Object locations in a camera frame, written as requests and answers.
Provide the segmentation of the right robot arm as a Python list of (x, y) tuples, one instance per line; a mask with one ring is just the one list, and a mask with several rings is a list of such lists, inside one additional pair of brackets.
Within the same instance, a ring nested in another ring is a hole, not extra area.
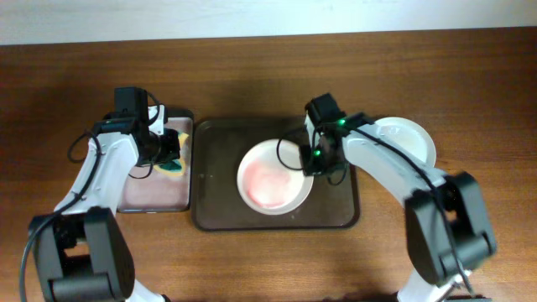
[(482, 190), (467, 172), (450, 175), (417, 156), (411, 141), (428, 134), (412, 122), (389, 126), (347, 115), (331, 94), (305, 105), (309, 142), (300, 148), (307, 176), (352, 165), (372, 176), (404, 208), (413, 271), (398, 301), (446, 301), (454, 289), (474, 295), (469, 275), (497, 251)]

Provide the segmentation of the green yellow sponge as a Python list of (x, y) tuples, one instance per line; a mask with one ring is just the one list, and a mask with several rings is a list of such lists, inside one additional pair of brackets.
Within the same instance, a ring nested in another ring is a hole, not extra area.
[(171, 178), (178, 178), (184, 174), (189, 173), (191, 159), (190, 135), (187, 133), (180, 133), (179, 143), (180, 157), (178, 159), (173, 159), (172, 161), (169, 161), (167, 163), (156, 165), (154, 167), (156, 171)]

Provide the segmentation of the small black soapy tray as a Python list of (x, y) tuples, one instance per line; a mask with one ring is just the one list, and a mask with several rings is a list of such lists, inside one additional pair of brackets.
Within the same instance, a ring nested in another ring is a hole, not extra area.
[(178, 178), (161, 174), (154, 167), (133, 167), (123, 189), (117, 210), (122, 213), (186, 211), (190, 206), (190, 180), (193, 149), (194, 115), (188, 109), (166, 111), (166, 128), (190, 135), (190, 171)]

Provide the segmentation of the pink plate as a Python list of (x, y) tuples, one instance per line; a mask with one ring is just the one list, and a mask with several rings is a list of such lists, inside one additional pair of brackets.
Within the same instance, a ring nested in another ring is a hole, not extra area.
[(277, 216), (298, 208), (309, 195), (314, 178), (293, 168), (300, 165), (296, 143), (270, 139), (250, 148), (237, 169), (242, 200), (258, 213)]

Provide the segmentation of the white front plate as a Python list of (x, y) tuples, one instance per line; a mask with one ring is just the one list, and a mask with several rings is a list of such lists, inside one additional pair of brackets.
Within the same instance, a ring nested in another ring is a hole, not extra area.
[(375, 123), (379, 126), (379, 136), (386, 138), (390, 143), (398, 144), (427, 166), (435, 166), (435, 144), (419, 124), (402, 117), (383, 117)]

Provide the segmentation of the large brown serving tray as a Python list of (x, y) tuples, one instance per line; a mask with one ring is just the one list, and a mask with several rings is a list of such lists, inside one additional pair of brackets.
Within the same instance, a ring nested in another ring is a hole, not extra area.
[(237, 187), (237, 170), (255, 144), (280, 138), (300, 128), (303, 117), (254, 117), (206, 120), (195, 129), (190, 211), (198, 229), (213, 231), (345, 229), (361, 215), (356, 170), (330, 185), (316, 177), (305, 202), (277, 216), (256, 212), (244, 202)]

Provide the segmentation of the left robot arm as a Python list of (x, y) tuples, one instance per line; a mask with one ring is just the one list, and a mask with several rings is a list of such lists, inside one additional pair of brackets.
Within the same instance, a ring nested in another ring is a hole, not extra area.
[(117, 208), (134, 167), (153, 168), (180, 156), (179, 134), (143, 88), (114, 91), (114, 110), (80, 138), (87, 141), (81, 170), (64, 199), (35, 216), (23, 250), (18, 286), (27, 299), (26, 267), (33, 257), (47, 301), (166, 301), (135, 276), (133, 256), (117, 224)]

